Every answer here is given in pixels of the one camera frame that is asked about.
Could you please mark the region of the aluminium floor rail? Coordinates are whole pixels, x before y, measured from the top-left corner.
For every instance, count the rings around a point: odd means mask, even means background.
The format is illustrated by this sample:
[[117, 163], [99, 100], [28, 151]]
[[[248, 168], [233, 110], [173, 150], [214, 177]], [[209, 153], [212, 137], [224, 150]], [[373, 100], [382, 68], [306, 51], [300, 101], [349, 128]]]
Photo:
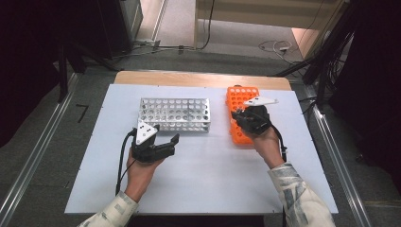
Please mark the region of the aluminium floor rail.
[[56, 105], [53, 113], [51, 114], [49, 120], [44, 127], [44, 130], [41, 133], [41, 136], [31, 150], [29, 156], [27, 157], [27, 160], [25, 161], [25, 164], [17, 175], [16, 180], [9, 188], [5, 200], [1, 203], [0, 227], [7, 227], [21, 198], [24, 196], [31, 179], [36, 172], [36, 169], [39, 166], [39, 163], [42, 160], [47, 150], [47, 147], [61, 122], [61, 119], [72, 99], [72, 96], [76, 91], [79, 77], [80, 74], [73, 73], [68, 80], [67, 85], [69, 86], [69, 91], [67, 92], [67, 95], [65, 96], [63, 101]]
[[350, 172], [342, 159], [340, 150], [330, 130], [325, 115], [321, 114], [317, 107], [313, 108], [313, 114], [323, 136], [323, 140], [328, 149], [334, 168], [336, 169], [341, 187], [355, 218], [357, 227], [373, 227]]

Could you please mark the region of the person's left hand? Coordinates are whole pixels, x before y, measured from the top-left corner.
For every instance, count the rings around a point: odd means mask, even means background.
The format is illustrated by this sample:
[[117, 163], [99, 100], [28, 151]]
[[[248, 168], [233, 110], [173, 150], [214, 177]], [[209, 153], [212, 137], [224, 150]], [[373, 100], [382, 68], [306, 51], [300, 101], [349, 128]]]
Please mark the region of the person's left hand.
[[151, 164], [137, 162], [129, 155], [127, 161], [128, 183], [124, 193], [133, 201], [139, 202], [145, 194], [156, 168], [163, 160], [156, 161]]

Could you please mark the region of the grey power strip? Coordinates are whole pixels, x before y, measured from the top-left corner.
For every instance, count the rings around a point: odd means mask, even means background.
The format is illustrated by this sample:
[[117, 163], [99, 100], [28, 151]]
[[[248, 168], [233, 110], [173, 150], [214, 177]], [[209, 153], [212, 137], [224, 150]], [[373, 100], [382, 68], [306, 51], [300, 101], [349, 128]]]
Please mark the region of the grey power strip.
[[135, 46], [150, 46], [150, 47], [158, 47], [160, 45], [161, 40], [136, 40], [134, 42]]

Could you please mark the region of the person's right hand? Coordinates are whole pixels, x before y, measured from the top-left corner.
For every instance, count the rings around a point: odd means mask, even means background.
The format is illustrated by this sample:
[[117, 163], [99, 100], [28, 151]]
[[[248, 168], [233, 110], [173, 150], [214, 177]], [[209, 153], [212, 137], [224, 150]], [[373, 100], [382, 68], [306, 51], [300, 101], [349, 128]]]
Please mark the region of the person's right hand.
[[279, 139], [274, 129], [269, 128], [260, 135], [249, 132], [246, 132], [245, 135], [253, 141], [255, 150], [270, 169], [285, 162], [281, 156]]

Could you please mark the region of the metal test tube rack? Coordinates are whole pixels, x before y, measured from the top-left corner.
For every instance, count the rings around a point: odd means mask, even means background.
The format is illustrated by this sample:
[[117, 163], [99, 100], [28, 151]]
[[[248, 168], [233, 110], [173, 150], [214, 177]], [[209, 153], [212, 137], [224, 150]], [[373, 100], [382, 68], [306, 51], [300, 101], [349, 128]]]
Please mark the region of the metal test tube rack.
[[206, 131], [211, 126], [208, 98], [142, 97], [138, 121], [161, 131]]

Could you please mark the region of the black metal stand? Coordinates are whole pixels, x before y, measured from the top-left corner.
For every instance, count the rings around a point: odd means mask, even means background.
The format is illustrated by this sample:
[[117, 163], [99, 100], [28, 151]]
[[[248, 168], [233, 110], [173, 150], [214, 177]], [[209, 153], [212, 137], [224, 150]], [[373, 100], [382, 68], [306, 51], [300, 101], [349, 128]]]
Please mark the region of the black metal stand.
[[62, 103], [68, 94], [66, 57], [63, 44], [59, 44], [59, 73], [60, 73], [60, 96], [59, 103]]

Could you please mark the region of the beige furniture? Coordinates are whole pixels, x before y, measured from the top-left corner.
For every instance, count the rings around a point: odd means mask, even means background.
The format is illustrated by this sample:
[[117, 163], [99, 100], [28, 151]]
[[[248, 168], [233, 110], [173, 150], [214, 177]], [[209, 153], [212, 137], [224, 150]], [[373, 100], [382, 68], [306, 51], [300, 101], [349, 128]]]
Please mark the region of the beige furniture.
[[348, 0], [195, 0], [195, 20], [291, 27], [304, 58], [311, 57], [349, 7]]

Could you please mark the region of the orange test tube rack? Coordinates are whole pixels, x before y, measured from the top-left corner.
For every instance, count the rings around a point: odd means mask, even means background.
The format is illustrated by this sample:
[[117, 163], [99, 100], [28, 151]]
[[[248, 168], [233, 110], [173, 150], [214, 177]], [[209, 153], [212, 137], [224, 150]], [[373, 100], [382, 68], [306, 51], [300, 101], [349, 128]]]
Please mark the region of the orange test tube rack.
[[230, 120], [230, 134], [232, 141], [236, 145], [249, 145], [252, 140], [243, 134], [241, 128], [236, 124], [232, 117], [232, 112], [237, 109], [245, 109], [245, 101], [259, 96], [259, 90], [256, 87], [233, 86], [228, 87], [226, 92], [226, 106], [228, 108], [228, 116]]

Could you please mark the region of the dark cabinet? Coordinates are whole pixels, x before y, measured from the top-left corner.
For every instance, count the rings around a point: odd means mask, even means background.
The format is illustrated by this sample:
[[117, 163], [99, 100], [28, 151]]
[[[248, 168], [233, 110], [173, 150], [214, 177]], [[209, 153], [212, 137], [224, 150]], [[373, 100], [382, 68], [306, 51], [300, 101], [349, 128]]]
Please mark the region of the dark cabinet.
[[140, 0], [97, 1], [110, 57], [130, 52], [144, 18]]

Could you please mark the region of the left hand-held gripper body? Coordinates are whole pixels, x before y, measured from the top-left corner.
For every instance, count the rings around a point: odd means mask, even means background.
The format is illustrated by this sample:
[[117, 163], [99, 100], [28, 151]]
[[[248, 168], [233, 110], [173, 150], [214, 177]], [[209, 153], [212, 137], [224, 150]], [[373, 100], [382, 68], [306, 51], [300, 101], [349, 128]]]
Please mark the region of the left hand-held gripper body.
[[138, 128], [131, 143], [131, 156], [142, 163], [153, 163], [155, 158], [154, 142], [157, 128], [143, 120], [138, 121]]

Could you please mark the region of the white table board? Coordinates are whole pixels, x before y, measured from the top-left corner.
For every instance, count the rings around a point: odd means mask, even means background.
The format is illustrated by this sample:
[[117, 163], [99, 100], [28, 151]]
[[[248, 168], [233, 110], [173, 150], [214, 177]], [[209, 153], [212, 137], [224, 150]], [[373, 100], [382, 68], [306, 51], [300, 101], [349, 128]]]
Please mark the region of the white table board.
[[211, 103], [209, 132], [183, 132], [173, 156], [157, 167], [140, 201], [142, 215], [259, 215], [282, 210], [268, 168], [249, 147], [229, 133], [223, 88], [110, 85], [84, 154], [65, 211], [100, 211], [125, 181], [117, 179], [126, 161], [120, 150], [131, 141], [142, 97], [205, 97]]

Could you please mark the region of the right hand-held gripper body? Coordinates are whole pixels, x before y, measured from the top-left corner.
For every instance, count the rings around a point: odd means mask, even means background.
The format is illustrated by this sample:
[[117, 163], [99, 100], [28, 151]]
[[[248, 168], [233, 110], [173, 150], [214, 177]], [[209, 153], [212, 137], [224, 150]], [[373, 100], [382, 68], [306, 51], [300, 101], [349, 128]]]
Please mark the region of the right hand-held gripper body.
[[268, 104], [277, 103], [276, 99], [271, 99], [262, 96], [256, 96], [248, 101], [245, 101], [245, 110], [249, 113], [246, 118], [245, 126], [242, 128], [244, 131], [254, 133], [257, 135], [262, 134], [269, 128], [277, 131], [275, 126], [270, 121], [270, 114], [267, 110]]

